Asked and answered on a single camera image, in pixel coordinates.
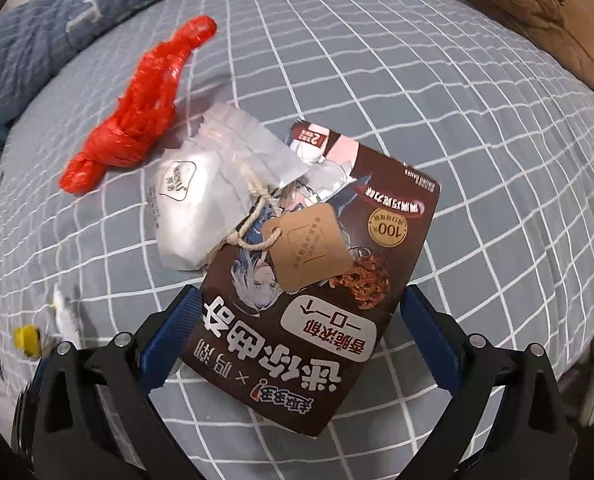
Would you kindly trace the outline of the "red plastic bag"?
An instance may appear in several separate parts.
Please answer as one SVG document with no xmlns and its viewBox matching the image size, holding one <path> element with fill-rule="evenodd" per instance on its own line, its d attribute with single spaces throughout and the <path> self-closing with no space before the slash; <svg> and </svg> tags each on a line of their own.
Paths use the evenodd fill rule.
<svg viewBox="0 0 594 480">
<path fill-rule="evenodd" d="M 216 32 L 216 21 L 199 15 L 142 55 L 114 113 L 88 134 L 68 162 L 59 180 L 63 191 L 88 193 L 107 170 L 143 162 L 175 119 L 175 97 L 186 61 Z"/>
</svg>

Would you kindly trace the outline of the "brown cookie box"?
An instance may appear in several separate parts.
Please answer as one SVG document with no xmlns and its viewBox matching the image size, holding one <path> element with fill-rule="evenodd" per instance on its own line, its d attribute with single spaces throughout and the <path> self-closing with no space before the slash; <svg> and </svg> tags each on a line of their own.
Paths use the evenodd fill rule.
<svg viewBox="0 0 594 480">
<path fill-rule="evenodd" d="M 373 356 L 411 278 L 439 201 L 427 174 L 301 120 L 291 150 L 307 172 L 212 261 L 184 362 L 276 424 L 316 437 Z M 344 274 L 284 292 L 262 226 L 331 205 L 353 258 Z"/>
</svg>

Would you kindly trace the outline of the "brown paper hang tag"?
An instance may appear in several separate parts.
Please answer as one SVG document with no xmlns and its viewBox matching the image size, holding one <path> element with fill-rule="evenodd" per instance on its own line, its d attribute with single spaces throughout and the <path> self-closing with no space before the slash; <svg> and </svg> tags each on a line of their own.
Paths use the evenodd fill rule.
<svg viewBox="0 0 594 480">
<path fill-rule="evenodd" d="M 284 292 L 346 273 L 353 258 L 334 208 L 327 203 L 282 214 L 262 226 L 265 240 L 278 235 L 268 252 L 276 281 Z"/>
</svg>

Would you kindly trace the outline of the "grey checked bed sheet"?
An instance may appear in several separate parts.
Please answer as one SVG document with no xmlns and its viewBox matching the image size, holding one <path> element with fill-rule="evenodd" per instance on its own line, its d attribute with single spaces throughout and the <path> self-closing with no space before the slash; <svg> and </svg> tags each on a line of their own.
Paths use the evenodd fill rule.
<svg viewBox="0 0 594 480">
<path fill-rule="evenodd" d="M 55 288 L 96 346 L 135 330 L 199 275 L 159 258 L 155 166 L 74 197 L 58 180 L 142 53 L 183 22 L 219 26 L 182 72 L 172 134 L 216 102 L 278 136 L 311 122 L 436 179 L 412 278 L 468 332 L 547 349 L 556 374 L 594 336 L 594 91 L 460 0 L 159 0 L 69 61 L 12 126 L 0 165 L 0 364 L 6 401 L 35 366 L 12 331 L 50 327 Z"/>
</svg>

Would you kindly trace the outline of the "white paper pouch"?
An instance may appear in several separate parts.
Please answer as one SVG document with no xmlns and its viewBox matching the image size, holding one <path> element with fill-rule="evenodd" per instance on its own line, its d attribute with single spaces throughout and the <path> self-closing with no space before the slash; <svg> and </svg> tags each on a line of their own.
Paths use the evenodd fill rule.
<svg viewBox="0 0 594 480">
<path fill-rule="evenodd" d="M 213 104 L 193 136 L 163 152 L 147 188 L 161 262 L 178 271 L 203 268 L 263 194 L 307 170 L 256 118 Z"/>
</svg>

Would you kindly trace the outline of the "yellow small object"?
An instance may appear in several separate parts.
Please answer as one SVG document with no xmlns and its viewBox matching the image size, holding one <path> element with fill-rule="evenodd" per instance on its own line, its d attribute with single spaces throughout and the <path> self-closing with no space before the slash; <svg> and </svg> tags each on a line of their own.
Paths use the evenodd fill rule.
<svg viewBox="0 0 594 480">
<path fill-rule="evenodd" d="M 14 329 L 12 340 L 15 347 L 29 359 L 39 359 L 42 354 L 39 330 L 34 325 L 23 325 Z"/>
</svg>

